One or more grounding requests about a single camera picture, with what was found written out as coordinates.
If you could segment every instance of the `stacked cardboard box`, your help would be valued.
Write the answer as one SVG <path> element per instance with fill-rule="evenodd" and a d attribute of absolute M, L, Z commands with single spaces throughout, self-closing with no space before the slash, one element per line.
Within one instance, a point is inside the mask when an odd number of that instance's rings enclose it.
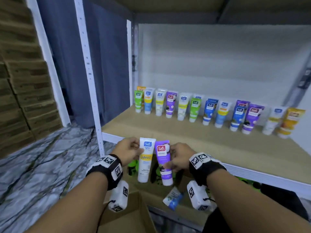
<path fill-rule="evenodd" d="M 0 149 L 12 153 L 62 127 L 31 11 L 24 0 L 0 0 Z"/>

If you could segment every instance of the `forearm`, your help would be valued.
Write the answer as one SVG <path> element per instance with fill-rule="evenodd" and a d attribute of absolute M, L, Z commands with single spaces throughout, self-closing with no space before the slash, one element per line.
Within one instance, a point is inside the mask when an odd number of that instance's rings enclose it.
<path fill-rule="evenodd" d="M 26 233 L 95 232 L 103 211 L 108 181 L 93 172 L 48 210 Z"/>
<path fill-rule="evenodd" d="M 207 185 L 233 232 L 311 232 L 306 220 L 223 169 L 210 174 Z"/>

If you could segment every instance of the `hand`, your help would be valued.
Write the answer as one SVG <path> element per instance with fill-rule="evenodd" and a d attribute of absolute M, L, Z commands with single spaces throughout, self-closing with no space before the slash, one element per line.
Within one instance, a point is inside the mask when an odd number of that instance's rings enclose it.
<path fill-rule="evenodd" d="M 176 143 L 170 146 L 170 153 L 172 160 L 165 163 L 165 169 L 172 169 L 173 172 L 178 172 L 181 169 L 189 168 L 189 159 L 196 152 L 190 148 L 186 143 Z"/>
<path fill-rule="evenodd" d="M 121 160 L 122 166 L 127 166 L 133 159 L 138 159 L 144 149 L 139 148 L 139 139 L 136 137 L 124 138 L 115 146 L 112 154 Z"/>

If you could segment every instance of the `black pants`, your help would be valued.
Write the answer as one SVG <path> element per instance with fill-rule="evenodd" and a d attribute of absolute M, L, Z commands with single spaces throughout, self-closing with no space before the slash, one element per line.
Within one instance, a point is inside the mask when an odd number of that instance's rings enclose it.
<path fill-rule="evenodd" d="M 303 207 L 295 192 L 265 184 L 261 186 L 261 192 L 307 221 L 309 220 L 307 211 Z M 215 211 L 208 217 L 202 232 L 227 233 L 232 231 L 222 216 L 219 208 L 216 208 Z"/>

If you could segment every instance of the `person's right arm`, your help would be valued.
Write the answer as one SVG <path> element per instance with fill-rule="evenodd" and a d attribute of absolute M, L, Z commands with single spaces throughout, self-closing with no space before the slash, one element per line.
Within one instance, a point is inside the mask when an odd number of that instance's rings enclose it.
<path fill-rule="evenodd" d="M 189 158 L 196 154 L 187 144 L 171 146 L 172 161 L 165 168 L 177 171 L 189 168 Z M 311 232 L 311 225 L 224 169 L 207 176 L 207 185 L 230 229 L 235 233 Z"/>

